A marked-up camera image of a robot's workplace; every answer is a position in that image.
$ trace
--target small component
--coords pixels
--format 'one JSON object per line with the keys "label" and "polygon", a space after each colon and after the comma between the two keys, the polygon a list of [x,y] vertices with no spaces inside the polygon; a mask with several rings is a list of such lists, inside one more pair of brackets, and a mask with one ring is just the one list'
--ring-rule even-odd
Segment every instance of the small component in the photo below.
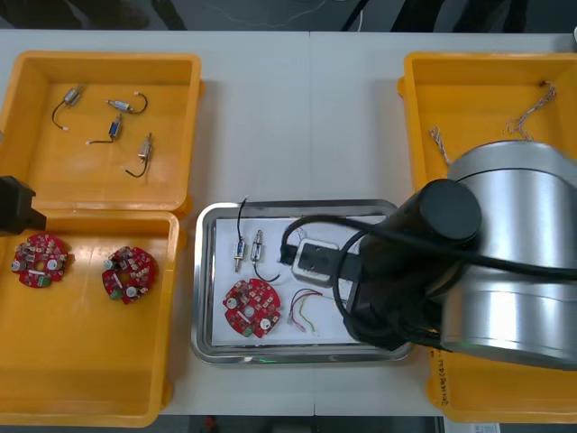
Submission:
{"label": "small component", "polygon": [[261,259],[261,250],[262,250],[262,230],[256,232],[256,237],[254,242],[252,243],[252,250],[251,250],[251,261],[252,264],[256,264]]}
{"label": "small component", "polygon": [[62,263],[60,260],[50,259],[48,260],[48,263],[46,263],[46,267],[49,271],[59,271],[63,266],[64,263]]}
{"label": "small component", "polygon": [[50,277],[50,275],[40,275],[38,277],[38,286],[39,287],[48,287],[48,286],[50,286],[51,282],[52,282],[52,278]]}
{"label": "small component", "polygon": [[126,296],[128,296],[129,298],[134,298],[137,294],[138,290],[133,286],[126,289]]}
{"label": "small component", "polygon": [[141,178],[148,169],[148,166],[151,162],[151,154],[152,154],[152,133],[149,133],[142,142],[140,149],[138,150],[138,157],[141,159],[141,163],[144,164],[142,172],[140,174],[134,174],[126,167],[123,167],[123,170],[126,173],[130,174],[133,178]]}
{"label": "small component", "polygon": [[79,85],[76,88],[72,88],[71,90],[66,92],[66,95],[64,95],[63,98],[64,104],[66,104],[67,106],[74,106],[80,99],[80,92],[82,91],[83,88],[84,86]]}
{"label": "small component", "polygon": [[28,265],[24,260],[14,260],[12,262],[12,265],[10,266],[10,269],[12,270],[12,272],[20,272],[25,271],[27,267]]}
{"label": "small component", "polygon": [[107,271],[114,269],[117,265],[118,265],[118,263],[116,263],[110,259],[105,260],[105,269]]}
{"label": "small component", "polygon": [[236,298],[229,298],[226,300],[226,307],[228,309],[235,309],[236,307],[238,307],[238,301],[236,300]]}
{"label": "small component", "polygon": [[241,262],[244,258],[244,240],[241,239],[234,245],[234,271],[238,273],[241,270]]}
{"label": "small component", "polygon": [[110,129],[108,130],[108,136],[110,137],[109,140],[90,140],[87,142],[87,145],[93,143],[114,143],[114,140],[118,138],[120,135],[120,130],[122,127],[123,115],[118,115],[116,119],[110,125]]}
{"label": "small component", "polygon": [[133,106],[131,106],[129,103],[124,102],[124,101],[106,99],[105,102],[108,105],[116,108],[118,111],[122,111],[123,113],[128,113],[129,115],[139,115],[141,113],[144,113],[144,111],[148,107],[148,98],[140,92],[134,92],[134,94],[137,97],[141,97],[144,99],[144,107],[140,111],[136,111]]}
{"label": "small component", "polygon": [[243,336],[251,336],[253,330],[254,330],[253,327],[247,327],[247,328],[244,329],[244,331],[243,331]]}
{"label": "small component", "polygon": [[261,320],[261,329],[268,331],[270,329],[270,327],[271,327],[270,320],[268,320],[267,318],[264,318],[263,320]]}
{"label": "small component", "polygon": [[83,88],[84,86],[78,85],[76,88],[70,89],[68,92],[66,92],[66,95],[64,95],[62,98],[62,101],[56,106],[56,108],[54,108],[54,111],[52,111],[52,122],[62,131],[67,131],[69,128],[56,122],[56,113],[61,106],[74,106],[80,99]]}
{"label": "small component", "polygon": [[141,148],[138,150],[138,157],[145,162],[149,159],[152,152],[152,133],[149,133],[141,144]]}

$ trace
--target metal cylinder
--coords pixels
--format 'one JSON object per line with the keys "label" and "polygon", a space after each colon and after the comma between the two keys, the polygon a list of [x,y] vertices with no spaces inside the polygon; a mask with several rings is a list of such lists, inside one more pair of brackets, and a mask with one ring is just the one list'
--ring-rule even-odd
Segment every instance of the metal cylinder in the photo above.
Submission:
{"label": "metal cylinder", "polygon": [[[479,253],[577,266],[577,169],[541,143],[499,142],[467,152],[449,179],[481,205]],[[469,267],[444,301],[442,344],[497,361],[577,369],[577,282]]]}

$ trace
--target white paper sheet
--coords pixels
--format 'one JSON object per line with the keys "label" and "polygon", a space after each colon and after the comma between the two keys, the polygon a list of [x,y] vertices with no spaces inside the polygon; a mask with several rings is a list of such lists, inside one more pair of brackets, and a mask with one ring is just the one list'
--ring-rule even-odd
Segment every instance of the white paper sheet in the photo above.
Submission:
{"label": "white paper sheet", "polygon": [[[376,223],[382,216],[361,216],[358,219]],[[302,345],[302,344],[355,344],[343,325],[343,318],[336,309],[332,299],[331,289],[322,288],[305,281],[297,280],[290,267],[279,263],[280,238],[288,224],[295,218],[246,218],[241,221],[241,235],[245,246],[244,261],[239,273],[234,272],[234,244],[237,241],[235,219],[219,219],[216,221],[215,240],[215,288],[213,310],[213,345]],[[280,322],[263,338],[256,336],[244,337],[236,333],[224,317],[226,307],[223,299],[226,293],[239,280],[248,281],[258,278],[254,274],[250,261],[252,242],[258,230],[262,230],[262,254],[258,263],[259,274],[270,280],[280,273],[280,278],[271,286],[280,296]],[[343,247],[355,231],[346,227],[313,224],[304,226],[289,238],[290,244],[298,245],[299,237],[307,237],[319,241],[338,244]],[[358,251],[354,245],[351,252]],[[347,299],[352,284],[341,281],[341,296]],[[287,323],[290,301],[297,290],[310,288],[323,292],[329,298],[311,296],[307,299],[303,313],[313,322],[318,335],[313,334],[310,326],[296,313],[295,317],[305,328],[306,333],[296,326]]]}

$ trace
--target black object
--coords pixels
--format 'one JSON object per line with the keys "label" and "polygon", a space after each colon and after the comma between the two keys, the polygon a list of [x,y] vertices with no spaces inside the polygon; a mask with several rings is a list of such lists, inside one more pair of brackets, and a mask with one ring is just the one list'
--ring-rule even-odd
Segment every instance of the black object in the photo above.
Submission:
{"label": "black object", "polygon": [[359,3],[357,3],[357,5],[354,7],[354,9],[351,12],[351,14],[349,15],[349,17],[346,19],[346,22],[344,23],[344,26],[341,29],[341,32],[348,32],[349,31],[349,29],[351,28],[351,26],[353,25],[355,20],[359,17],[362,9],[364,9],[364,6],[366,6],[367,3],[369,3],[369,0],[359,0]]}
{"label": "black object", "polygon": [[44,230],[46,217],[32,209],[36,193],[12,176],[0,177],[0,235],[19,235],[26,229]]}
{"label": "black object", "polygon": [[[287,245],[282,252],[280,262],[292,265],[297,256],[298,247]],[[339,258],[339,250],[319,245],[307,244],[300,255],[298,267],[308,271],[315,271],[323,275],[331,275]],[[361,258],[358,254],[348,253],[341,269],[341,278],[348,281],[359,281],[361,278]]]}

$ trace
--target round circuit board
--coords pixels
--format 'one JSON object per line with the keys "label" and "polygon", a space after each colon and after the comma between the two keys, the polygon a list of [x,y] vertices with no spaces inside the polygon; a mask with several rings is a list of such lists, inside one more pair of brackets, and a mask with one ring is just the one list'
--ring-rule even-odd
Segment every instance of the round circuit board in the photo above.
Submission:
{"label": "round circuit board", "polygon": [[152,288],[156,278],[154,257],[141,248],[123,246],[104,263],[102,282],[112,300],[132,304]]}
{"label": "round circuit board", "polygon": [[226,321],[243,336],[262,338],[280,320],[279,294],[266,281],[256,278],[234,284],[226,293],[223,304]]}
{"label": "round circuit board", "polygon": [[39,289],[62,279],[68,258],[64,242],[42,233],[30,236],[25,244],[16,247],[11,269],[22,284]]}

